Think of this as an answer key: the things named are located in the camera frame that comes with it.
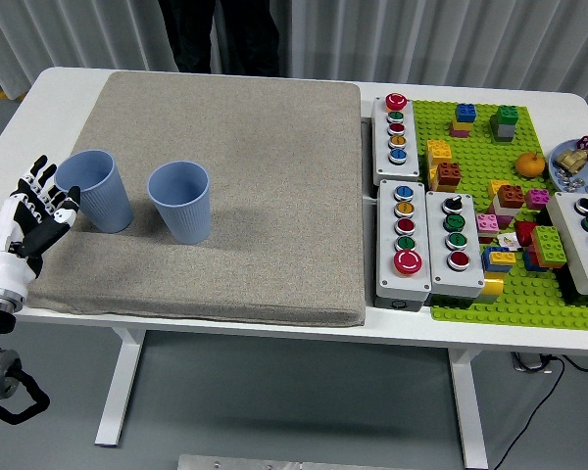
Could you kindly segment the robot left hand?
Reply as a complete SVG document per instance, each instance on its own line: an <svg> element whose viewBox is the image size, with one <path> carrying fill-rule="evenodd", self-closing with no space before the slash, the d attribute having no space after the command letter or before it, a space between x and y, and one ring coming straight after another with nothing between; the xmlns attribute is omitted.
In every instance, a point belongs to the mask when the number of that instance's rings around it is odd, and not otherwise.
<svg viewBox="0 0 588 470"><path fill-rule="evenodd" d="M18 180L15 191L0 210L0 290L27 293L40 274L42 255L73 227L80 205L80 190L67 192L50 182L57 170L40 156Z"/></svg>

